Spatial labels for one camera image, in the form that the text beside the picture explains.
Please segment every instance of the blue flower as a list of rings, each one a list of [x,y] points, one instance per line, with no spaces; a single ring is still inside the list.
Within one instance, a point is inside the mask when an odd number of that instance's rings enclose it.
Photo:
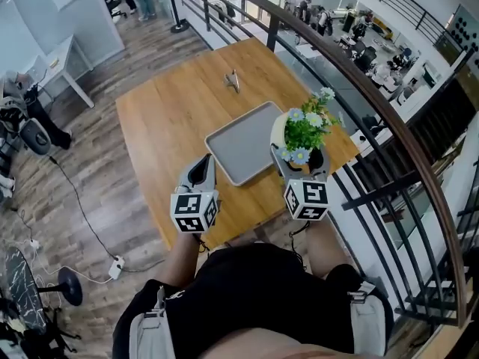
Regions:
[[[293,122],[300,121],[305,118],[305,114],[302,112],[301,109],[298,108],[290,109],[287,115]]]
[[[309,160],[309,152],[304,147],[299,147],[293,151],[291,158],[295,164],[304,165]]]
[[[276,154],[285,161],[291,160],[291,153],[285,147],[280,147],[279,149],[277,149]]]
[[[321,118],[320,115],[316,113],[307,113],[306,120],[308,120],[310,125],[315,126],[317,128],[320,128],[323,125],[323,119]]]

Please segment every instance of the power strip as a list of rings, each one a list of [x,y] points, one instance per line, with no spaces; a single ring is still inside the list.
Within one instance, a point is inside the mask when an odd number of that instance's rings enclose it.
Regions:
[[[125,266],[125,260],[119,255],[116,256],[112,263],[112,267],[108,271],[108,275],[113,279],[118,279],[121,274],[121,269]]]

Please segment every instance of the backpack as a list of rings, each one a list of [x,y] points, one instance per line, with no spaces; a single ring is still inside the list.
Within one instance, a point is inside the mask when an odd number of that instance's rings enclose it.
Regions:
[[[332,18],[331,16],[329,15],[328,12],[326,12],[326,29],[325,29],[325,33],[328,35],[328,36],[331,36],[332,35]]]

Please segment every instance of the flower pot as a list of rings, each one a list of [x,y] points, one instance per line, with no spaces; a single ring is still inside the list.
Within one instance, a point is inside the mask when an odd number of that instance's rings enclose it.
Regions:
[[[275,123],[272,125],[271,137],[269,139],[271,144],[274,144],[277,147],[286,147],[286,142],[284,142],[284,128],[286,127],[286,122],[287,112],[276,118]]]

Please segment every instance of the wooden floor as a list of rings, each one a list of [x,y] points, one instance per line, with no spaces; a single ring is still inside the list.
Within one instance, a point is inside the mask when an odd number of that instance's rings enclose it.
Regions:
[[[136,85],[173,64],[193,57],[207,47],[193,31],[171,34],[167,19],[139,23],[134,17],[121,20],[118,29],[126,51],[116,61],[97,67],[80,81],[80,85],[96,103],[94,109],[72,92],[67,91],[55,101],[52,118],[61,127],[72,129],[74,142],[70,150],[54,149],[52,155],[61,164],[79,195],[86,215],[99,237],[113,254],[125,258],[131,269],[141,269],[165,258],[166,248],[153,226],[147,205],[126,151],[115,109],[115,99]],[[55,275],[47,275],[39,260],[51,272],[62,265],[70,266],[97,281],[107,278],[112,259],[95,239],[82,218],[75,194],[60,170],[48,159],[40,159],[24,150],[13,161],[12,174],[17,178],[13,200],[0,210],[2,247],[11,241],[24,241],[29,231],[12,206],[25,212],[25,220],[33,230],[34,239],[42,246],[40,259],[33,262],[35,275],[46,283],[54,283]],[[290,248],[288,233],[296,230],[297,221],[287,213],[262,227],[230,241],[238,245],[262,239]],[[18,245],[31,262],[28,244]],[[305,258],[304,235],[295,237],[297,251]],[[119,315],[133,295],[154,275],[157,267],[143,273],[122,274],[119,280],[96,284],[80,278],[84,301],[71,307],[63,301],[63,327],[81,334],[82,341],[67,340],[78,353],[71,358],[110,358],[112,332]],[[0,284],[4,288],[3,275]],[[45,304],[58,306],[52,293]],[[406,347],[414,339],[411,328],[398,331],[394,341],[397,355],[389,358],[410,358]]]

